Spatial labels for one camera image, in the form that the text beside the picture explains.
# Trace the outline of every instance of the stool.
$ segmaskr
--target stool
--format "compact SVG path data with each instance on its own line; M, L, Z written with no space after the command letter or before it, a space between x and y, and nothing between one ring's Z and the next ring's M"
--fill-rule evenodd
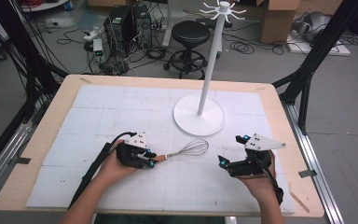
M172 28L172 37L186 49L176 51L170 60L164 64L164 69L168 70L172 65L180 71L179 78L182 78L183 73L201 71L202 77L200 79L205 79L205 72L202 67L205 67L208 62L202 54L196 52L193 48L207 42L210 35L209 29L196 21L181 21L175 24Z

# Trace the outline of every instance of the table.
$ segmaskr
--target table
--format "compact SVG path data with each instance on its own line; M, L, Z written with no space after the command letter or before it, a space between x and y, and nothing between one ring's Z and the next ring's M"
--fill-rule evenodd
M62 83L56 97L34 132L22 157L29 164L17 164L0 192L0 210L6 211L64 211L26 207L26 202L37 179L40 165L45 159L67 112L83 85L113 85L170 89L201 89L202 81L147 77L97 77L70 75ZM256 92L260 95L272 136L288 146L279 151L282 168L294 198L296 212L290 217L321 217L324 215L319 196L309 177L301 178L298 172L307 170L297 146L290 124L282 109L278 94L270 84L212 81L211 90Z

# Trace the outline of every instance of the gray floor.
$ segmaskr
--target gray floor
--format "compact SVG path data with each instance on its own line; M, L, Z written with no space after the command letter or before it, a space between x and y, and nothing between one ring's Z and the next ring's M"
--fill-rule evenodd
M234 28L241 28L244 24L235 22ZM58 38L63 38L63 32L71 30L44 33L44 38L65 67L72 73L78 73L87 66L83 46L76 43L61 46L56 43ZM235 34L243 38L257 38L257 31L256 25ZM81 33L71 35L72 38L78 39L82 36ZM282 47L283 55L258 47L255 47L253 54L241 54L231 49L230 43L223 42L223 54L216 60L213 80L272 83L296 71L306 57L289 53L285 47ZM198 47L198 50L208 55L210 46L211 41ZM180 46L172 41L170 51L179 48ZM358 46L347 48L351 52L350 57L328 56L312 80L307 130L343 220L345 223L358 223ZM150 61L143 59L138 63L131 63L130 68ZM173 69L164 71L163 64L164 62L154 62L135 68L124 76L177 78L178 73ZM192 74L186 78L196 79L199 76L200 74ZM24 94L12 62L0 61L0 134L22 106ZM0 188L11 168L8 166L0 177ZM61 216L61 213L0 212L0 223L54 223L58 222ZM248 217L239 217L238 221L259 222L258 218ZM328 223L326 217L288 217L285 221Z

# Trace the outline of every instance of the desktop computer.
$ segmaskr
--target desktop computer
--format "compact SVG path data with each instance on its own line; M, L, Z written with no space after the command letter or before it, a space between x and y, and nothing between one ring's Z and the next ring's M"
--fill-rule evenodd
M114 6L103 23L103 27L111 56L128 57L130 54L130 42L136 36L131 7Z
M135 19L135 31L138 35L138 46L143 46L146 49L152 48L152 31L151 18L147 13L147 6L144 4L137 4L132 7L133 18Z

